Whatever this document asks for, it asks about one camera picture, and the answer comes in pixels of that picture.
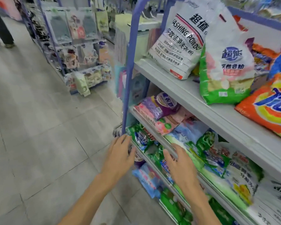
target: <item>purple soap package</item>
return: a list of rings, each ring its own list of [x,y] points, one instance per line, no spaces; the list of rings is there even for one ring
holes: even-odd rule
[[[175,114],[180,108],[180,104],[168,96],[165,92],[161,92],[156,96],[145,98],[142,101],[142,104],[148,108],[156,120]]]

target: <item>person's leg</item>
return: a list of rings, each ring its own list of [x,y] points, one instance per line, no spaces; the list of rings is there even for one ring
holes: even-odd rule
[[[0,38],[5,45],[13,45],[13,38],[8,28],[6,27],[4,21],[0,17]]]

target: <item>hand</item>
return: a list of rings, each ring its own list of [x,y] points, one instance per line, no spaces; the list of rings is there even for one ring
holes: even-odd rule
[[[134,163],[136,149],[133,148],[128,155],[128,147],[131,136],[126,134],[115,138],[108,149],[101,175],[109,180],[111,190],[116,183],[126,174]]]
[[[197,170],[191,158],[179,145],[172,144],[172,146],[176,149],[178,159],[173,160],[169,151],[166,149],[163,150],[163,155],[165,156],[170,174],[175,183],[184,194],[194,189],[201,189],[197,178]]]

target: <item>left hand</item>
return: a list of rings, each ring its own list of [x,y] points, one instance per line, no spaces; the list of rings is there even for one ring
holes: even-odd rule
[[[128,172],[134,163],[136,149],[132,148],[128,155],[131,136],[126,134],[115,138],[108,149],[101,175],[109,180],[110,190]]]

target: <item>shoe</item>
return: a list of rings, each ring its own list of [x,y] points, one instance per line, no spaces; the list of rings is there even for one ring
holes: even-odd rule
[[[15,44],[13,43],[13,44],[5,44],[5,48],[13,48],[13,47],[15,47]]]

